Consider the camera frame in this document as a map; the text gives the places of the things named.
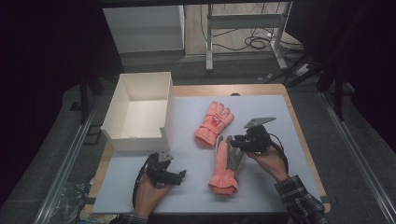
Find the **person's left hand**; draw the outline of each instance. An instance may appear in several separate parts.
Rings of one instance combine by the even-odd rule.
[[[165,185],[160,189],[155,188],[149,177],[143,174],[136,193],[134,215],[148,217],[172,187],[171,185]]]

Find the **desk leg crossbar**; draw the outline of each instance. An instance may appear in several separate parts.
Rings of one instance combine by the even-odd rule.
[[[271,48],[276,56],[281,70],[288,67],[279,49],[280,39],[285,29],[289,15],[290,3],[285,5],[281,14],[256,14],[256,15],[212,15],[212,5],[207,9],[207,41],[206,41],[206,71],[213,71],[212,30],[219,29],[252,29],[252,28],[278,28],[275,41]]]

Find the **gray carpet floor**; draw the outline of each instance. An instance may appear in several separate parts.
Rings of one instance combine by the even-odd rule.
[[[274,57],[265,53],[216,55],[212,73],[205,71],[205,58],[201,56],[179,57],[175,62],[135,59],[139,60],[146,63],[128,63],[133,59],[123,57],[126,73],[169,71],[172,73],[174,85],[265,83],[269,80],[269,74],[282,74]],[[283,79],[284,77],[279,76],[271,83],[282,83]],[[100,78],[100,81],[105,91],[100,95],[92,120],[93,133],[98,129],[94,125],[102,124],[116,87],[108,79]],[[332,210],[327,218],[331,223],[388,223],[315,88],[317,81],[318,77],[311,77],[294,88],[288,88],[288,93],[323,186],[331,200]],[[64,93],[63,108],[34,161],[3,205],[0,223],[34,222],[64,155],[78,131],[80,112],[70,110],[74,102],[79,102],[79,87]],[[349,98],[345,97],[343,103],[346,125],[378,180],[396,202],[396,155],[350,103]],[[95,174],[106,138],[100,135],[95,144],[94,137],[87,136],[84,142],[86,144],[79,150],[67,177],[68,182],[83,184],[87,177]]]

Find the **coral work glove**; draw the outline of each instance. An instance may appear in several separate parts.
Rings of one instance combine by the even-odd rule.
[[[209,181],[209,187],[216,194],[233,195],[238,192],[236,177],[244,162],[245,152],[231,147],[230,140],[233,140],[231,136],[227,137],[227,142],[219,136],[216,142],[216,167]]]
[[[216,101],[207,109],[204,122],[194,132],[195,141],[201,147],[214,146],[216,138],[233,121],[233,114],[229,108],[224,109],[224,104]]]

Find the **white box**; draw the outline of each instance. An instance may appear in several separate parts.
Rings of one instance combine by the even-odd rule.
[[[121,74],[101,129],[118,151],[170,150],[174,107],[171,73]]]

